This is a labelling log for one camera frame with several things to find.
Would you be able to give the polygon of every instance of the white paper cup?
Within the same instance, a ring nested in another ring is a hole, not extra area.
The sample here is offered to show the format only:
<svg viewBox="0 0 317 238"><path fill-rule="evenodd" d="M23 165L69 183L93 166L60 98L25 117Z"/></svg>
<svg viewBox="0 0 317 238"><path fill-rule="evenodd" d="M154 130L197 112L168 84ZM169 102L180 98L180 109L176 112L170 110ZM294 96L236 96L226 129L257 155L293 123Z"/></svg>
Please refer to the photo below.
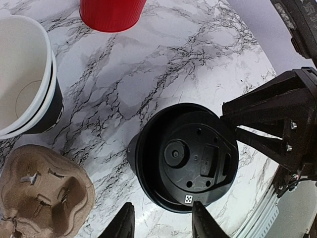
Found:
<svg viewBox="0 0 317 238"><path fill-rule="evenodd" d="M0 18L0 136L27 123L48 91L52 49L45 29L25 16Z"/></svg>
<svg viewBox="0 0 317 238"><path fill-rule="evenodd" d="M50 85L45 98L34 116L23 126L11 133L0 136L0 139L9 139L20 134L44 133L57 125L64 111L63 98L57 80L56 58L52 53L52 74Z"/></svg>

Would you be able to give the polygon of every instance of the brown molded pulp tray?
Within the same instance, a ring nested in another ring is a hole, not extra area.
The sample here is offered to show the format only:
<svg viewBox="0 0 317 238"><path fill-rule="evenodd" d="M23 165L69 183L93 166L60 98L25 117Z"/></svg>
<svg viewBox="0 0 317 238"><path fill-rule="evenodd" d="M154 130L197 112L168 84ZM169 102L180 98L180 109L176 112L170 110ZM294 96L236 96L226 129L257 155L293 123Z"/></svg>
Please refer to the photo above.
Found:
<svg viewBox="0 0 317 238"><path fill-rule="evenodd" d="M72 238L95 201L83 168L36 145L22 146L6 159L0 192L0 238Z"/></svg>

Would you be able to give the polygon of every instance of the white marble surface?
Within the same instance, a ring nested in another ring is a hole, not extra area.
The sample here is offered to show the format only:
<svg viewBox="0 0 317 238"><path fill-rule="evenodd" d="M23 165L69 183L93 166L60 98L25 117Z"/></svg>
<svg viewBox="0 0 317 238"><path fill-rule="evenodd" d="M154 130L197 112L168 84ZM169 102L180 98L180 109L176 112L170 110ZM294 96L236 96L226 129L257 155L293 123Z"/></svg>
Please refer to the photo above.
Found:
<svg viewBox="0 0 317 238"><path fill-rule="evenodd" d="M274 77L261 47L225 0L148 0L139 23L120 34L88 28L79 0L0 0L0 16L39 21L57 56L65 113L52 131L0 141L0 171L17 146L45 145L85 168L96 205L78 234L96 238L125 202L137 238L191 238L191 215L170 213L143 193L126 161L131 138L157 111L194 102L221 105ZM231 236L263 196L277 164L239 144L230 191L208 207Z"/></svg>

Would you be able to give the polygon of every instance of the black mechanical part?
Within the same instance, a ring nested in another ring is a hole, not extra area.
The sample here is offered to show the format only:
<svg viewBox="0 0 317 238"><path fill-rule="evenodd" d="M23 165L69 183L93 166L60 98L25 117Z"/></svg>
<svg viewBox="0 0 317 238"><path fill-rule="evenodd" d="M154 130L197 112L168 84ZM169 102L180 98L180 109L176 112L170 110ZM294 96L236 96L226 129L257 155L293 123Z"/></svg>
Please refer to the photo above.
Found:
<svg viewBox="0 0 317 238"><path fill-rule="evenodd" d="M229 238L201 202L193 205L193 238Z"/></svg>
<svg viewBox="0 0 317 238"><path fill-rule="evenodd" d="M128 146L127 159L145 194L160 207L192 211L222 197L238 169L232 131L210 110L177 104L154 115Z"/></svg>
<svg viewBox="0 0 317 238"><path fill-rule="evenodd" d="M271 0L292 35L295 50L317 64L317 2Z"/></svg>
<svg viewBox="0 0 317 238"><path fill-rule="evenodd" d="M134 238L134 206L127 202L99 238Z"/></svg>
<svg viewBox="0 0 317 238"><path fill-rule="evenodd" d="M287 71L222 106L237 139L300 176L317 174L317 71ZM236 128L244 125L275 138Z"/></svg>

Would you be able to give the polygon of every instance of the cup rim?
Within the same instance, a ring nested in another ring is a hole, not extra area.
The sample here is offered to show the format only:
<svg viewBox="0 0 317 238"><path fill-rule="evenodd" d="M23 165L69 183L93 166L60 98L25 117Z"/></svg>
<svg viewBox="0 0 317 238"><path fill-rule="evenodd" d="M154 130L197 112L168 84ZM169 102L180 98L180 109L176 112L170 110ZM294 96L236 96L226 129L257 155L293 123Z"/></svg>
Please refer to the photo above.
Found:
<svg viewBox="0 0 317 238"><path fill-rule="evenodd" d="M45 43L47 46L47 57L46 57L46 66L45 66L43 78L41 81L41 85L40 85L33 101L28 106L28 108L25 110L25 112L16 121L11 123L9 126L3 128L3 129L0 129L0 137L10 133L13 130L18 129L19 127L21 127L25 123L25 121L29 121L29 119L32 118L33 113L35 111L37 111L38 108L40 107L40 105L44 99L43 93L46 92L48 90L48 87L49 87L49 82L50 82L50 78L51 78L50 75L51 75L51 67L52 67L52 55L53 55L49 36L48 36L46 30L44 29L44 27L38 21L36 21L30 17L21 16L21 15L12 15L12 16L1 17L0 21L8 20L8 19L21 19L21 20L30 22L34 26L36 26L43 34L43 37L44 37L44 40L45 40Z"/></svg>
<svg viewBox="0 0 317 238"><path fill-rule="evenodd" d="M47 90L47 95L44 98L43 103L40 109L38 110L38 112L31 118L31 120L29 120L26 124L21 126L19 129L0 136L0 140L9 139L9 138L18 136L20 134L23 134L24 132L28 131L33 126L35 126L45 115L45 113L49 109L49 106L53 100L55 89L56 89L56 82L57 82L57 65L56 65L56 58L53 53L52 53L52 64L53 64L53 73L51 77L51 84L49 85L49 88Z"/></svg>

